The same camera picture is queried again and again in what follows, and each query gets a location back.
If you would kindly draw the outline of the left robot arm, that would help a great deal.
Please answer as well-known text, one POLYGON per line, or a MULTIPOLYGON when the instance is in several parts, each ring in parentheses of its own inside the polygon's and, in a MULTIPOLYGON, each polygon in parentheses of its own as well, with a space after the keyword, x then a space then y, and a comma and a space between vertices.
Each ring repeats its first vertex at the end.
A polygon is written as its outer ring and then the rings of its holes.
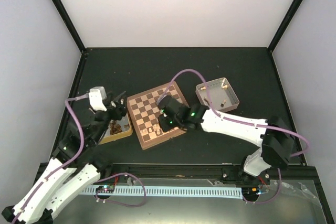
POLYGON ((65 100, 65 106, 75 123, 58 143, 47 167, 23 199, 7 206, 2 216, 9 223, 53 223, 60 212, 87 186, 108 181, 113 174, 111 166, 101 161, 89 160, 104 137, 112 120, 121 120, 127 113, 125 92, 113 96, 104 87, 94 87, 89 92, 65 100), (70 103, 89 100, 93 111, 92 121, 82 126, 70 103))

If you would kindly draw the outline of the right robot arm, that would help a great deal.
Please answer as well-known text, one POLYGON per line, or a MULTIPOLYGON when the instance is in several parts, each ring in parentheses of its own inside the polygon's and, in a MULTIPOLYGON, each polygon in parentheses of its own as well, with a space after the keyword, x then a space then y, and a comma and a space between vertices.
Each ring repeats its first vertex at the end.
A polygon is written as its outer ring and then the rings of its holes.
POLYGON ((269 168, 286 169, 289 165, 294 139, 287 129, 278 127, 277 118, 249 119, 212 110, 207 105, 187 106, 170 95, 158 101, 157 106, 163 132, 178 127, 183 131, 220 133, 255 145, 257 150, 243 159, 238 171, 245 184, 269 168))

